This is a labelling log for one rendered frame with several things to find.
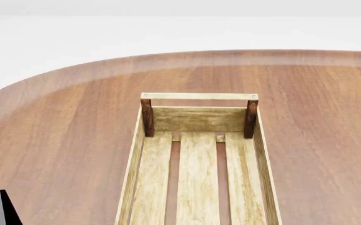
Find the light wooden slatted crate tray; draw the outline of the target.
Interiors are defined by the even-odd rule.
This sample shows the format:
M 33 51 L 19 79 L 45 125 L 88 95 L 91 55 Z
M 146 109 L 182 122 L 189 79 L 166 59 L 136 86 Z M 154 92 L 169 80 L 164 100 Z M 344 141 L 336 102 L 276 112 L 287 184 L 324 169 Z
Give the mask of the light wooden slatted crate tray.
M 219 143 L 231 224 L 282 225 L 258 95 L 164 92 L 141 94 L 115 225 L 164 224 L 174 142 L 176 225 L 220 223 Z

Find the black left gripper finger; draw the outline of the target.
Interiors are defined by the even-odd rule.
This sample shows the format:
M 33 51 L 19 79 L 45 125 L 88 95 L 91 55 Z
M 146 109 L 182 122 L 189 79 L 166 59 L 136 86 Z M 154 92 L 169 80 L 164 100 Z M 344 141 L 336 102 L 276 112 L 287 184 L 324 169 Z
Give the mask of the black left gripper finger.
M 5 189 L 0 190 L 0 225 L 23 225 Z

